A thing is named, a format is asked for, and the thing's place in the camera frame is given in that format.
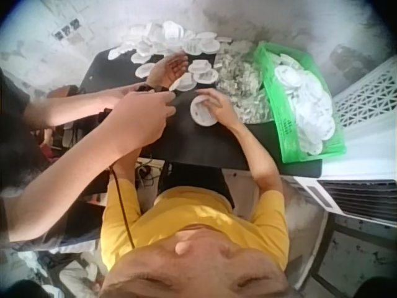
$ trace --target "yellow t-shirt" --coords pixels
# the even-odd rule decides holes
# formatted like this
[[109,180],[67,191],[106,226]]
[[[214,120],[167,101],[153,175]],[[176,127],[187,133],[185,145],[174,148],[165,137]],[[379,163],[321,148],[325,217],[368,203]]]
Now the yellow t-shirt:
[[[180,186],[163,192],[155,205],[141,215],[134,185],[119,179],[120,193],[135,247],[150,245],[192,224],[209,225],[244,248],[268,254],[285,269],[289,239],[284,198],[278,191],[265,192],[250,222],[233,215],[221,195],[198,187]],[[115,181],[107,190],[107,206],[100,235],[102,259],[110,269],[131,251]]]

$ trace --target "sleeve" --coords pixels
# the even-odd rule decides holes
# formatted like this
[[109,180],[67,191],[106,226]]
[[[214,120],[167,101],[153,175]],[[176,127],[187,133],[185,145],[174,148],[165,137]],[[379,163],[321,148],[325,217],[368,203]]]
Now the sleeve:
[[282,193],[265,192],[255,208],[252,222],[259,228],[267,251],[284,270],[288,263],[290,240]]
[[0,100],[1,112],[12,115],[23,115],[25,108],[30,101],[29,95],[24,93],[7,78],[0,68]]
[[3,199],[0,199],[0,246],[6,243],[9,243],[6,209],[4,208]]
[[[127,179],[119,179],[118,185],[128,226],[131,228],[141,216],[136,189]],[[115,180],[107,186],[107,205],[100,231],[100,245],[102,259],[109,270],[118,259],[131,250]]]

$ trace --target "workbench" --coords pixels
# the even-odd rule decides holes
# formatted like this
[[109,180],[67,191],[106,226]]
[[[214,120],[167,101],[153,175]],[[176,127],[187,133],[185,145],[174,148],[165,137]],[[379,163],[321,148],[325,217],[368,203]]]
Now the workbench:
[[[127,52],[114,60],[108,60],[109,50],[100,52],[91,63],[80,89],[93,93],[105,89],[145,81],[135,76],[140,66],[131,62],[135,51]],[[148,62],[156,63],[163,56],[154,55]],[[195,59],[207,59],[212,65],[215,55],[201,54],[189,56],[189,64]],[[195,89],[211,88],[212,85],[197,84]],[[190,103],[197,94],[194,91],[176,91],[172,105],[177,112],[168,118],[163,136],[145,147],[141,156],[158,160],[168,160],[190,165],[212,166],[217,168],[248,170],[243,151],[235,137],[221,124],[212,127],[197,125],[190,116]],[[85,134],[98,126],[98,116],[80,120]],[[275,122],[248,124],[247,128],[269,151],[279,167],[280,174],[318,178],[321,176],[322,161],[284,164],[281,159],[279,139]]]

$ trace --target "green basket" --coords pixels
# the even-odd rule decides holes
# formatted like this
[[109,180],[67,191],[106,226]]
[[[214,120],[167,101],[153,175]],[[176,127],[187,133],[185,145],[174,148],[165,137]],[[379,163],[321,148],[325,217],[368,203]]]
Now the green basket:
[[259,43],[254,52],[254,60],[262,69],[265,92],[269,98],[277,127],[283,162],[293,163],[296,161],[320,160],[343,155],[346,152],[346,146],[342,134],[342,125],[335,113],[332,115],[336,123],[335,134],[331,139],[323,142],[323,151],[319,155],[309,155],[300,149],[295,117],[291,111],[284,88],[274,75],[275,65],[270,59],[268,52],[277,55],[283,53],[291,56],[304,69],[311,71],[320,80],[324,90],[328,94],[330,92],[310,54],[274,43]]

